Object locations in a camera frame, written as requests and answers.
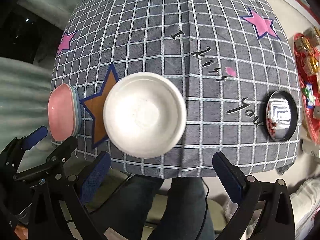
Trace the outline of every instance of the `screw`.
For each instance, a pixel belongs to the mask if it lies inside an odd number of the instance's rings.
[[[250,182],[254,182],[256,180],[256,178],[254,176],[247,176],[247,180],[250,181]]]
[[[70,175],[70,176],[68,177],[68,180],[69,180],[70,182],[75,181],[76,179],[77,179],[77,176],[74,175],[74,174],[72,174],[72,175]]]
[[[284,180],[283,179],[278,179],[278,183],[283,186],[284,185]]]
[[[45,179],[40,179],[39,180],[39,185],[43,185],[45,183]]]
[[[60,174],[60,173],[58,173],[57,175],[56,175],[56,179],[61,179],[62,178],[62,175]]]

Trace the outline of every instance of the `pink bowl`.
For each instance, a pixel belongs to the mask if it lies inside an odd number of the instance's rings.
[[[74,106],[70,87],[58,86],[50,95],[48,103],[49,126],[56,141],[64,141],[72,135],[74,128]]]

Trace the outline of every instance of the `red tray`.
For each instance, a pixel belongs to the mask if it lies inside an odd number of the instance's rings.
[[[304,35],[301,33],[297,33],[294,36],[294,40],[296,40],[300,37],[304,37]],[[320,57],[320,53],[316,48],[313,48],[313,54],[316,58]],[[304,88],[305,82],[311,83],[313,95],[316,97],[316,106],[320,106],[320,101],[319,101],[320,94],[318,91],[317,77],[316,76],[310,76],[310,77],[307,76],[306,72],[303,69],[304,59],[306,56],[303,53],[300,53],[297,51],[295,44],[294,44],[294,55],[295,55],[296,63],[297,63],[300,87]],[[307,99],[306,99],[306,96],[302,93],[301,93],[301,98],[302,98],[302,106],[303,106],[303,110],[304,110],[304,114],[305,114],[304,116],[305,116],[306,124],[308,126],[308,132],[310,134],[310,137],[316,144],[320,144],[320,139],[319,139],[320,120],[313,118],[313,110],[314,109],[307,108]]]

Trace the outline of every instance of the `pink star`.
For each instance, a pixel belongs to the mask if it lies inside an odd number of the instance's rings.
[[[263,36],[269,33],[271,36],[278,38],[278,35],[272,28],[273,20],[268,18],[262,18],[259,14],[249,8],[251,13],[250,16],[243,16],[242,19],[254,25],[258,39],[261,39]]]
[[[57,56],[60,55],[60,53],[63,51],[63,50],[70,50],[70,41],[71,39],[73,38],[73,36],[75,36],[77,31],[71,33],[68,35],[67,32],[64,32],[63,33],[63,36],[62,36],[62,39],[61,39],[61,42],[59,44],[59,47],[58,47],[58,52],[57,52]]]

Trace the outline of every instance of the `grid pattern tablecloth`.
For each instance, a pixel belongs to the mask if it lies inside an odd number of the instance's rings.
[[[279,40],[269,35],[260,40],[252,24],[241,19],[249,9],[274,19]],[[170,35],[178,33],[173,40]],[[82,108],[77,154],[111,153],[112,168],[162,178],[216,176],[212,155],[222,151],[245,174],[267,171],[293,163],[299,142],[298,127],[285,143],[273,142],[262,124],[266,98],[287,90],[300,111],[297,71],[284,31],[266,0],[82,0],[66,27],[77,31],[70,51],[56,58],[54,90],[61,83],[76,88],[79,97],[100,90],[108,66],[114,63],[119,78],[149,71],[172,81],[186,100],[185,135],[167,154],[139,159],[123,154],[108,140],[91,147],[92,118]],[[191,56],[210,47],[204,58]],[[215,63],[202,65],[212,59]],[[225,67],[236,71],[228,76]],[[209,73],[220,68],[218,73]],[[227,110],[250,106],[233,114]],[[255,115],[248,117],[251,109]],[[55,146],[60,142],[52,141]]]

